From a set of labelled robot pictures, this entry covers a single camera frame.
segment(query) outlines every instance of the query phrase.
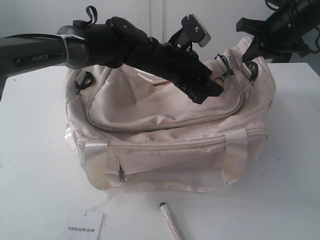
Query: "table surface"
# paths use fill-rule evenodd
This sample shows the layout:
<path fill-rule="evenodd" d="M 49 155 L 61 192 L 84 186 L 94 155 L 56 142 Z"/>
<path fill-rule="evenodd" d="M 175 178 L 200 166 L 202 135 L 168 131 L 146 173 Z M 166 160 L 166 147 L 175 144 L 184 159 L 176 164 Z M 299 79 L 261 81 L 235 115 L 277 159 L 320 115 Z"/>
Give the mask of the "table surface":
<path fill-rule="evenodd" d="M 268 141 L 242 178 L 208 193 L 113 195 L 100 240 L 171 239 L 166 201 L 186 240 L 315 240 L 320 234 L 320 77 L 306 63 L 269 65 L 276 84 Z M 8 79 L 0 102 L 0 239 L 53 239 L 69 211 L 97 205 L 64 139 L 67 69 Z"/>

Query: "white bag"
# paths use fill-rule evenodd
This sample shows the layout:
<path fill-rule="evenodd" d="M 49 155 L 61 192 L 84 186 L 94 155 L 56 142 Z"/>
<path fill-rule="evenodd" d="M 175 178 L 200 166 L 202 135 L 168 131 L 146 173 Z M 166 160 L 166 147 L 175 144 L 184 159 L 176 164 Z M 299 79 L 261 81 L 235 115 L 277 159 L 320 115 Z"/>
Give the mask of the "white bag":
<path fill-rule="evenodd" d="M 276 89 L 262 57 L 251 82 L 242 55 L 250 38 L 227 49 L 234 74 L 219 97 L 193 103 L 169 81 L 132 67 L 91 66 L 70 70 L 65 84 L 68 133 L 90 183 L 108 193 L 206 192 L 237 181 L 267 139 L 264 119 Z M 206 62 L 210 78 L 227 67 Z M 96 81 L 75 86 L 90 72 Z"/>

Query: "pen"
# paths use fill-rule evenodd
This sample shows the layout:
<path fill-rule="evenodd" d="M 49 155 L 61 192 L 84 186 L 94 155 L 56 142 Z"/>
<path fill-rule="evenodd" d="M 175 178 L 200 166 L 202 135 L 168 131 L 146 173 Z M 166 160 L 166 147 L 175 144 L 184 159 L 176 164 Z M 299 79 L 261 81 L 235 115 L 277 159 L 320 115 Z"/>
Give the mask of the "pen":
<path fill-rule="evenodd" d="M 169 229 L 174 237 L 174 240 L 183 240 L 173 218 L 172 218 L 172 214 L 167 206 L 167 204 L 165 202 L 160 203 L 160 209 L 161 212 L 163 213 L 163 216 L 166 220 L 166 223 L 169 226 Z"/>

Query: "fabric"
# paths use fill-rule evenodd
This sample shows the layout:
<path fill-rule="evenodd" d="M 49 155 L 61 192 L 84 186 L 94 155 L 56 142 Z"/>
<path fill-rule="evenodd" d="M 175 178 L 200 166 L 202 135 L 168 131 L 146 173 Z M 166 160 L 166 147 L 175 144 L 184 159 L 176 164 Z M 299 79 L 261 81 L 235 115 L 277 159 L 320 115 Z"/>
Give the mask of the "fabric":
<path fill-rule="evenodd" d="M 71 70 L 64 90 L 68 136 L 89 182 L 116 193 L 206 192 L 237 181 L 263 149 L 276 90 L 262 57 L 253 60 L 254 82 L 243 72 L 250 42 L 243 38 L 224 52 L 234 75 L 220 96 L 201 105 L 165 79 L 126 65 Z M 227 70 L 219 57 L 205 64 L 212 80 Z M 74 81 L 83 72 L 96 81 L 78 90 Z"/>

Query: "bag pocket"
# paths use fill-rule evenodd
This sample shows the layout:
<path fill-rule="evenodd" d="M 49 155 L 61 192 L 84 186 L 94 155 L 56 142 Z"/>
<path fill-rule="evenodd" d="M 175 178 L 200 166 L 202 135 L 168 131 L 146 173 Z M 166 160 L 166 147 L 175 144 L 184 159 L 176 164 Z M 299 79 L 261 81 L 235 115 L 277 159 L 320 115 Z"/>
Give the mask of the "bag pocket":
<path fill-rule="evenodd" d="M 227 68 L 213 60 L 215 80 Z M 172 83 L 154 86 L 132 67 L 112 70 L 99 81 L 85 109 L 86 119 L 95 127 L 112 132 L 154 131 L 178 128 L 226 118 L 244 102 L 244 92 L 235 77 L 224 79 L 224 92 L 208 97 L 199 105 Z"/>
<path fill-rule="evenodd" d="M 258 157 L 267 132 L 262 121 L 205 138 L 123 142 L 79 138 L 91 184 L 108 192 L 206 192 L 239 179 Z"/>

